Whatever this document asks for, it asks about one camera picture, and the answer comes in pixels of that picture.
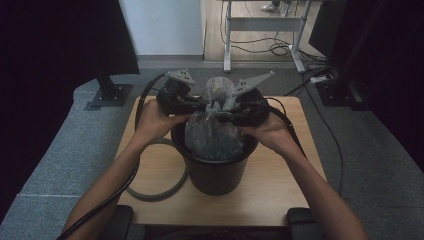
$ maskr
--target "plastic bag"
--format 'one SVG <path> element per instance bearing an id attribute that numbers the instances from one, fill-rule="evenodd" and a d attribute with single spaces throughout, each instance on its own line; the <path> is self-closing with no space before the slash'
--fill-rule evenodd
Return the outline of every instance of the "plastic bag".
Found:
<path id="1" fill-rule="evenodd" d="M 202 97 L 210 104 L 205 112 L 195 112 L 185 128 L 185 145 L 193 156 L 221 161 L 243 153 L 242 132 L 231 123 L 220 123 L 213 117 L 217 111 L 234 107 L 233 90 L 234 84 L 227 78 L 212 78 L 206 83 Z"/>

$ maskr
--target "black bucket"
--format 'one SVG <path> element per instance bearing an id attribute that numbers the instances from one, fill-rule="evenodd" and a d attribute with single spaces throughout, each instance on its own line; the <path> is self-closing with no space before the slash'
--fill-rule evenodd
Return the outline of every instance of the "black bucket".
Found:
<path id="1" fill-rule="evenodd" d="M 258 141 L 245 135 L 243 153 L 226 160 L 211 161 L 192 156 L 185 146 L 185 123 L 171 130 L 172 142 L 183 155 L 188 174 L 199 191 L 209 195 L 224 195 L 233 191 L 240 183 L 249 155 L 255 150 Z"/>

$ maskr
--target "black stand base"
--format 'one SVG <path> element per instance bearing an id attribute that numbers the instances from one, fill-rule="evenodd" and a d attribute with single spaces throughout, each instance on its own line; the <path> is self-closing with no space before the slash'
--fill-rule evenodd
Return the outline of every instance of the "black stand base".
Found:
<path id="1" fill-rule="evenodd" d="M 101 107 L 122 107 L 125 105 L 131 84 L 114 84 L 116 91 L 113 96 L 106 96 L 101 89 L 97 91 L 92 102 L 88 102 L 84 111 L 98 111 Z"/>
<path id="2" fill-rule="evenodd" d="M 343 94 L 334 94 L 336 84 L 320 82 L 315 84 L 324 106 L 351 107 L 354 111 L 370 111 L 367 104 L 366 88 L 351 83 Z"/>
<path id="3" fill-rule="evenodd" d="M 319 96 L 324 106 L 350 107 L 352 105 L 352 96 L 350 91 L 347 93 L 334 95 L 335 83 L 315 83 Z"/>

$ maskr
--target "power strip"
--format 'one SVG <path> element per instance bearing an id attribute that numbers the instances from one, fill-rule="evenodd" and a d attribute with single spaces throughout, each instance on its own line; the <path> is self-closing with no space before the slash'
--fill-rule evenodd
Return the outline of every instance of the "power strip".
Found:
<path id="1" fill-rule="evenodd" d="M 317 82 L 322 82 L 322 81 L 327 81 L 327 80 L 332 80 L 334 77 L 331 76 L 330 74 L 326 74 L 326 75 L 320 75 L 320 76 L 316 76 L 316 77 L 311 77 L 311 82 L 313 84 L 317 83 Z"/>

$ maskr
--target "wrist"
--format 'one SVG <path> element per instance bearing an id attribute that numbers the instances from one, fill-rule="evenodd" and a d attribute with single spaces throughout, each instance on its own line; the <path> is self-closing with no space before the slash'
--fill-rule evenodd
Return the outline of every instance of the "wrist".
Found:
<path id="1" fill-rule="evenodd" d="M 134 135 L 129 141 L 127 148 L 130 148 L 133 151 L 136 151 L 141 154 L 149 145 L 150 142 L 148 139 L 143 137 L 137 137 L 136 135 Z"/>
<path id="2" fill-rule="evenodd" d="M 277 141 L 277 147 L 274 150 L 278 155 L 282 156 L 286 161 L 289 159 L 303 156 L 299 146 L 294 142 L 290 134 L 283 136 L 283 138 Z"/>

